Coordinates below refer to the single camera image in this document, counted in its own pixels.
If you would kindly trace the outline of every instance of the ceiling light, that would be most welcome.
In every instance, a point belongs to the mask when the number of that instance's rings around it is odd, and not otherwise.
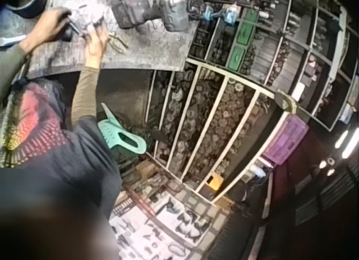
[[[341,136],[340,136],[340,138],[338,139],[338,141],[337,142],[335,142],[335,148],[336,149],[338,149],[338,148],[340,148],[340,146],[343,144],[343,141],[344,141],[344,139],[347,137],[347,135],[348,135],[348,130],[346,130]]]
[[[344,159],[348,158],[352,151],[354,150],[355,146],[357,145],[359,141],[359,128],[357,128],[349,141],[348,145],[346,146],[344,152],[342,153],[342,157]]]
[[[326,162],[325,161],[321,161],[319,164],[319,168],[323,169],[324,167],[326,167]]]
[[[328,173],[326,173],[327,176],[331,176],[335,172],[335,169],[329,169]]]

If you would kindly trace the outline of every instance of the mint green stool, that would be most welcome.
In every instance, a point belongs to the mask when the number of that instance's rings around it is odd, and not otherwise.
[[[108,147],[111,149],[115,145],[120,145],[137,154],[145,153],[147,149],[146,141],[137,135],[127,132],[119,124],[108,107],[104,103],[101,103],[101,105],[105,110],[107,119],[100,121],[98,126]]]

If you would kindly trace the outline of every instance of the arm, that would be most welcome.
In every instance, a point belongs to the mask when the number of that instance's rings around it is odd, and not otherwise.
[[[36,47],[53,40],[67,25],[65,18],[71,13],[65,8],[53,9],[42,14],[31,33],[20,44],[13,46],[0,60],[0,101],[7,94],[11,81],[26,61],[26,56]]]
[[[108,41],[106,26],[102,24],[96,30],[90,26],[86,41],[86,64],[81,71],[72,101],[71,122],[73,127],[83,116],[96,117],[96,87],[102,56],[106,51]]]

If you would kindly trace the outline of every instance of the cordless drill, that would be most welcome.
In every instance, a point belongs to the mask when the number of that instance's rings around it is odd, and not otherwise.
[[[112,12],[121,29],[129,29],[149,20],[162,19],[167,31],[184,31],[188,28],[186,0],[122,0],[112,7]]]

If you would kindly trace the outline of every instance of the pink container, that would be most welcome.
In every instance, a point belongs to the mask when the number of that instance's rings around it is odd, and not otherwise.
[[[308,125],[299,117],[289,114],[263,155],[281,165],[297,148],[308,129]]]

